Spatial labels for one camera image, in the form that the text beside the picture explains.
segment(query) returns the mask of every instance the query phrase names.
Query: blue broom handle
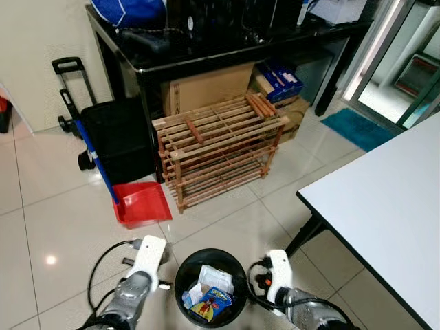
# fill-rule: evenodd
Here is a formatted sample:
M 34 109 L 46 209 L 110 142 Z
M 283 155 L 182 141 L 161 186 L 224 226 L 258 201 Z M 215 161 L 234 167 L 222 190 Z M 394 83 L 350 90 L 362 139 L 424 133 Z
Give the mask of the blue broom handle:
M 75 119 L 76 127 L 78 127 L 78 130 L 81 133 L 82 138 L 84 139 L 85 144 L 87 145 L 87 148 L 89 148 L 91 157 L 93 158 L 96 166 L 98 167 L 102 178 L 104 179 L 105 185 L 109 189 L 110 195 L 112 196 L 113 200 L 115 201 L 116 205 L 119 205 L 119 199 L 118 196 L 116 196 L 115 190 L 113 189 L 113 186 L 111 185 L 111 182 L 109 178 L 107 177 L 107 174 L 105 173 L 104 166 L 101 164 L 101 161 L 98 158 L 98 155 L 96 154 L 95 148 L 93 144 L 91 143 L 89 139 L 89 135 L 87 134 L 82 122 L 78 119 Z

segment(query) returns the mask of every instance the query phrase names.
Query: doormat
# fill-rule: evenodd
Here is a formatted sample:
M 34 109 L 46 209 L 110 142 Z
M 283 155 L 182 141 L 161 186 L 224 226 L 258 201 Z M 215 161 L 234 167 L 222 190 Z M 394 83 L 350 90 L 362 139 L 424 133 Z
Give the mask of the doormat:
M 372 151 L 394 137 L 386 129 L 358 115 L 351 109 L 343 109 L 330 115 L 321 120 L 321 123 L 366 152 Z

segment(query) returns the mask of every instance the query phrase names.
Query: white table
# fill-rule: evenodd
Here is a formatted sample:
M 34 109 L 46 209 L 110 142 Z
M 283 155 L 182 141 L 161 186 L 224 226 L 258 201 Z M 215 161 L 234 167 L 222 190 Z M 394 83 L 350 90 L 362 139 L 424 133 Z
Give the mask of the white table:
M 440 113 L 297 192 L 424 329 L 440 329 Z

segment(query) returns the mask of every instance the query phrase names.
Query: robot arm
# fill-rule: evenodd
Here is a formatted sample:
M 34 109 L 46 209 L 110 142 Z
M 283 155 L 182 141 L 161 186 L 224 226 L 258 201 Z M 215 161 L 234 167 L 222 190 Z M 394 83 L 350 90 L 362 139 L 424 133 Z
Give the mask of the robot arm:
M 129 263 L 132 268 L 126 279 L 115 288 L 111 302 L 99 315 L 93 308 L 92 315 L 79 330 L 109 327 L 114 330 L 135 330 L 146 298 L 159 287 L 157 270 L 166 247 L 164 239 L 154 236 L 146 236 L 141 244 L 139 242 L 133 242 L 133 247 L 139 252 L 134 262 Z M 264 274 L 255 276 L 258 286 L 264 291 L 262 296 L 257 296 L 251 288 L 250 271 L 254 265 L 266 269 Z M 253 264 L 248 272 L 247 285 L 250 298 L 276 315 L 287 317 L 300 330 L 358 329 L 339 307 L 293 288 L 293 273 L 284 250 L 271 250 L 265 258 Z
M 284 250 L 271 250 L 262 261 L 254 265 L 266 269 L 266 273 L 255 276 L 264 294 L 259 297 L 255 295 L 248 279 L 251 296 L 264 308 L 272 310 L 278 316 L 287 317 L 300 330 L 359 329 L 339 307 L 293 288 L 292 268 Z
M 92 316 L 81 329 L 99 330 L 112 327 L 115 330 L 134 330 L 148 295 L 159 287 L 157 270 L 164 255 L 166 241 L 154 236 L 145 236 L 138 248 L 133 267 L 119 282 L 114 297 L 104 311 Z

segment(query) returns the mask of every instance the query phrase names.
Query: black table leg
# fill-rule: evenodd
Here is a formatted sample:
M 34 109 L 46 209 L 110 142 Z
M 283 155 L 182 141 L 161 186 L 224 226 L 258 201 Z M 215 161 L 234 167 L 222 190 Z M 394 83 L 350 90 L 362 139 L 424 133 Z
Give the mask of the black table leg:
M 100 52 L 101 61 L 104 65 L 107 81 L 110 84 L 111 93 L 115 100 L 123 100 L 125 96 L 124 79 L 122 77 L 122 70 L 120 61 L 110 47 L 103 41 L 103 39 L 95 32 L 95 40 L 98 44 L 98 51 Z
M 322 116 L 329 107 L 329 104 L 338 89 L 336 83 L 338 82 L 339 77 L 344 69 L 350 65 L 350 59 L 353 58 L 353 55 L 362 42 L 364 36 L 365 34 L 350 36 L 349 41 L 346 43 L 345 48 L 342 51 L 338 63 L 336 63 L 335 70 L 329 79 L 329 83 L 325 87 L 324 92 L 316 105 L 315 114 L 317 116 Z
M 303 245 L 326 230 L 327 227 L 314 215 L 305 223 L 300 229 L 300 232 L 295 236 L 293 241 L 286 248 L 287 256 L 290 258 Z
M 146 92 L 146 90 L 149 88 L 149 85 L 144 85 L 142 83 L 139 83 L 139 88 L 140 88 L 140 96 L 142 99 L 142 108 L 144 109 L 146 124 L 148 127 L 148 137 L 150 140 L 150 148 L 151 148 L 151 159 L 154 162 L 156 181 L 161 184 L 164 182 L 164 178 L 162 177 L 162 163 L 160 162 L 159 153 L 158 153 L 159 145 L 157 144 L 156 130 L 153 128 L 153 125 L 151 124 L 150 109 L 152 109 L 152 107 L 149 106 L 149 101 L 151 99 L 147 97 L 147 92 Z

